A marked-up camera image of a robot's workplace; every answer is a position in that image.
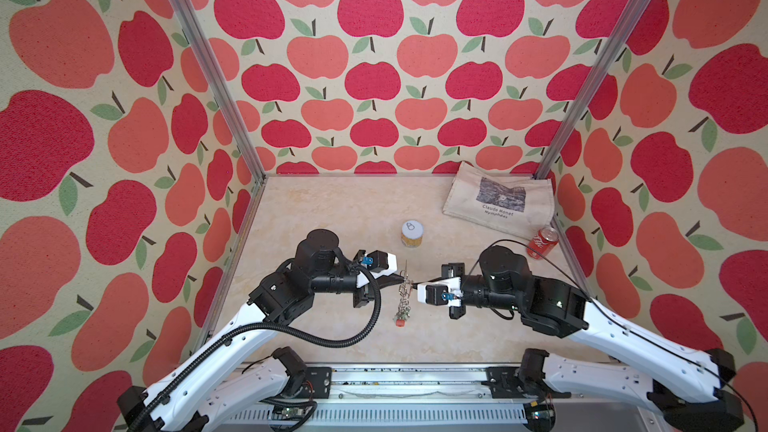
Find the metal car-shaped key holder plate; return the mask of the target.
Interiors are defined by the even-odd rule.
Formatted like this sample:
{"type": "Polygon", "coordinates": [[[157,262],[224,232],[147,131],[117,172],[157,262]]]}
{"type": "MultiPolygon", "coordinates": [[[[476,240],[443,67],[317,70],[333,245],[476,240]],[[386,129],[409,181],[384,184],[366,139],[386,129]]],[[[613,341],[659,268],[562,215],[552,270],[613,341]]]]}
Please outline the metal car-shaped key holder plate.
{"type": "Polygon", "coordinates": [[[398,328],[403,328],[406,326],[407,320],[410,317],[410,296],[413,291],[413,281],[408,273],[408,263],[405,263],[400,272],[400,277],[403,281],[398,286],[399,302],[394,316],[394,322],[398,328]]]}

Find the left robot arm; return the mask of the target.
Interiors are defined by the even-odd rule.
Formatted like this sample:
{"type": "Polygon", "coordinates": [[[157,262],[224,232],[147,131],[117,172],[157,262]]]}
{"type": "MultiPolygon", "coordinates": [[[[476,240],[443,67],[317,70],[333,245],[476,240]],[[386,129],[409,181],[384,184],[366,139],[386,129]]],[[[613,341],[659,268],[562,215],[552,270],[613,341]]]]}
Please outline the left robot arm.
{"type": "Polygon", "coordinates": [[[207,431],[257,401],[293,393],[305,380],[306,366],[288,347],[239,378],[230,376],[277,334],[330,349],[361,342],[380,317],[382,288],[403,281],[395,254],[359,251],[347,258],[334,232],[310,231],[294,256],[261,280],[212,339],[161,380],[146,388],[132,386],[119,397],[128,430],[207,431]],[[372,304],[363,329],[350,338],[328,339],[292,327],[322,293],[350,293],[356,307],[372,304]]]}

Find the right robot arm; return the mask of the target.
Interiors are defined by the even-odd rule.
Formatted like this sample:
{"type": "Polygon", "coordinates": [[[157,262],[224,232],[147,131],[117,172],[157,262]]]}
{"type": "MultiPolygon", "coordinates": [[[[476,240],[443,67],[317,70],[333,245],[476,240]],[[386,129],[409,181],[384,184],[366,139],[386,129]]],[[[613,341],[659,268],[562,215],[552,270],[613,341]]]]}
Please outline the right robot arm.
{"type": "Polygon", "coordinates": [[[578,286],[534,275],[526,258],[492,244],[482,251],[477,275],[459,263],[445,264],[438,279],[416,284],[418,300],[446,306],[457,320],[476,307],[517,314],[523,325],[547,336],[600,350],[614,363],[567,359],[529,348],[506,376],[488,377],[503,395],[536,398],[527,426],[549,431],[554,414],[549,397],[585,394],[625,402],[659,414],[679,431],[735,431],[744,424],[740,396],[729,382],[733,356],[718,348],[689,348],[640,327],[578,286]]]}

